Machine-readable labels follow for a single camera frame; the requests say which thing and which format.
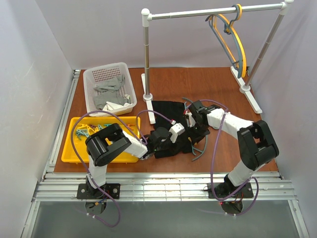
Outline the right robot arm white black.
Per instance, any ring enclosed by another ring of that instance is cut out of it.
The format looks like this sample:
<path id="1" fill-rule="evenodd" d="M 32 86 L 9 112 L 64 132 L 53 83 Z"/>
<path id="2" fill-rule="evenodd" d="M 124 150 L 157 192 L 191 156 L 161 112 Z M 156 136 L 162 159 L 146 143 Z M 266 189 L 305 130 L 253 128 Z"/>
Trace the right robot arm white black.
<path id="1" fill-rule="evenodd" d="M 208 189 L 218 200 L 224 200 L 239 193 L 252 175 L 279 155 L 279 149 L 268 124 L 264 120 L 257 122 L 232 115 L 218 105 L 206 107 L 198 100 L 184 111 L 188 122 L 191 140 L 200 139 L 209 134 L 209 128 L 225 132 L 238 141 L 240 161 L 218 185 L 211 183 Z"/>

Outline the black underwear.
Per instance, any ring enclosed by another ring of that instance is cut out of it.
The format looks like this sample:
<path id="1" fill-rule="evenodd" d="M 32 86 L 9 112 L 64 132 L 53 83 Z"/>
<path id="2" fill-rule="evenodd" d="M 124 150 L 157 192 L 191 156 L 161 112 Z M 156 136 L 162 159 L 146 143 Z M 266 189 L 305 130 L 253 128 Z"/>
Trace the black underwear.
<path id="1" fill-rule="evenodd" d="M 175 156 L 179 153 L 187 154 L 192 152 L 192 144 L 199 143 L 205 138 L 206 135 L 210 134 L 207 130 L 196 130 L 189 128 L 184 117 L 185 106 L 182 102 L 173 101 L 152 101 L 153 110 L 162 114 L 162 116 L 156 116 L 156 123 L 154 129 L 164 127 L 170 130 L 172 124 L 167 120 L 174 120 L 184 126 L 185 132 L 177 137 L 175 143 L 172 143 L 171 147 L 166 150 L 161 150 L 155 153 L 155 158 L 167 158 Z"/>

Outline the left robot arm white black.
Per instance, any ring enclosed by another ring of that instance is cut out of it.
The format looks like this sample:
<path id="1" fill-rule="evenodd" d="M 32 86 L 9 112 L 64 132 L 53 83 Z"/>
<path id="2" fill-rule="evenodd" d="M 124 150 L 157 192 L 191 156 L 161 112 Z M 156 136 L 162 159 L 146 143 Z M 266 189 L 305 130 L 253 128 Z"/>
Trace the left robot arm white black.
<path id="1" fill-rule="evenodd" d="M 106 191 L 107 165 L 122 153 L 128 153 L 138 159 L 148 159 L 159 150 L 165 150 L 172 144 L 172 132 L 164 127 L 147 136 L 147 144 L 123 131 L 114 123 L 94 133 L 85 141 L 89 155 L 89 174 L 86 176 L 86 191 L 92 198 L 99 198 Z"/>

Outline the teal plastic hanger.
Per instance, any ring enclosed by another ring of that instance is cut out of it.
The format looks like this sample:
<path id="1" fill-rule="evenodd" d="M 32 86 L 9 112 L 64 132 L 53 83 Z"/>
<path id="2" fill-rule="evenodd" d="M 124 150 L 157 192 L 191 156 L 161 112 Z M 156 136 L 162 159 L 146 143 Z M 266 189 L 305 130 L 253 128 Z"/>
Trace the teal plastic hanger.
<path id="1" fill-rule="evenodd" d="M 192 103 L 193 101 L 188 99 L 188 98 L 186 98 L 186 97 L 182 97 L 182 100 L 184 101 L 185 111 L 187 111 L 187 109 L 189 108 L 189 104 Z M 197 148 L 195 145 L 191 145 L 192 154 L 195 156 L 192 159 L 192 162 L 198 160 L 200 157 L 202 157 L 204 155 L 204 153 L 206 151 L 206 148 L 207 148 L 207 143 L 208 143 L 208 136 L 205 137 L 204 147 L 203 147 L 202 150 Z"/>

